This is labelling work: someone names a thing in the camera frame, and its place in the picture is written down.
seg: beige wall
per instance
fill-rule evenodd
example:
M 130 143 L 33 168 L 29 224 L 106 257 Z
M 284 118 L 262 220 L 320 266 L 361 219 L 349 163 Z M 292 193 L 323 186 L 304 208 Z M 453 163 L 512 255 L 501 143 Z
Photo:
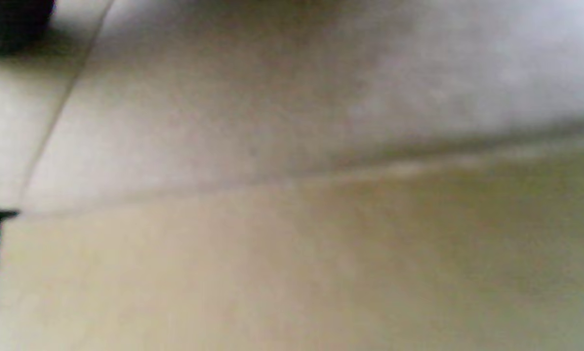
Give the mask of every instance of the beige wall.
M 0 351 L 584 351 L 584 154 L 10 223 Z

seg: crease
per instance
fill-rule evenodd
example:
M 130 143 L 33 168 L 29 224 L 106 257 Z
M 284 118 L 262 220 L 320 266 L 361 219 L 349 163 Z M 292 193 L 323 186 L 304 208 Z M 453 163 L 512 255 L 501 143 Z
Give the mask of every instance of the crease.
M 49 142 L 51 140 L 51 136 L 53 135 L 53 132 L 55 131 L 55 128 L 56 128 L 58 122 L 60 121 L 62 114 L 64 113 L 64 109 L 66 108 L 66 104 L 70 100 L 70 97 L 73 93 L 73 90 L 75 89 L 77 82 L 80 80 L 80 77 L 81 77 L 84 69 L 86 68 L 87 62 L 90 58 L 90 54 L 91 54 L 93 48 L 95 47 L 95 44 L 98 40 L 98 37 L 99 37 L 99 35 L 100 35 L 100 33 L 101 33 L 105 23 L 106 23 L 107 14 L 109 13 L 109 10 L 111 9 L 111 7 L 114 5 L 115 2 L 116 2 L 116 0 L 110 0 L 109 2 L 107 2 L 105 8 L 102 11 L 100 20 L 99 20 L 98 24 L 96 25 L 96 27 L 91 35 L 91 38 L 90 38 L 88 45 L 82 50 L 83 53 L 81 54 L 81 59 L 78 62 L 77 69 L 75 69 L 75 73 L 73 74 L 73 77 L 71 77 L 70 82 L 66 86 L 66 89 L 64 90 L 64 93 L 62 95 L 62 99 L 60 100 L 57 108 L 55 109 L 54 117 L 51 118 L 51 122 L 49 123 L 49 126 L 46 129 L 46 132 L 42 136 L 41 142 L 40 142 L 38 148 L 36 149 L 36 152 L 34 153 L 32 159 L 31 159 L 31 162 L 29 163 L 29 165 L 24 173 L 25 174 L 24 180 L 23 180 L 22 186 L 20 187 L 19 193 L 17 195 L 17 200 L 16 200 L 16 204 L 17 204 L 16 207 L 17 208 L 20 208 L 22 206 L 22 203 L 24 202 L 25 195 L 27 194 L 27 192 L 29 190 L 31 180 L 32 180 L 34 174 L 36 173 L 36 170 L 38 168 L 38 164 L 40 163 L 40 160 L 42 159 L 42 155 L 46 151 L 46 149 L 49 145 Z

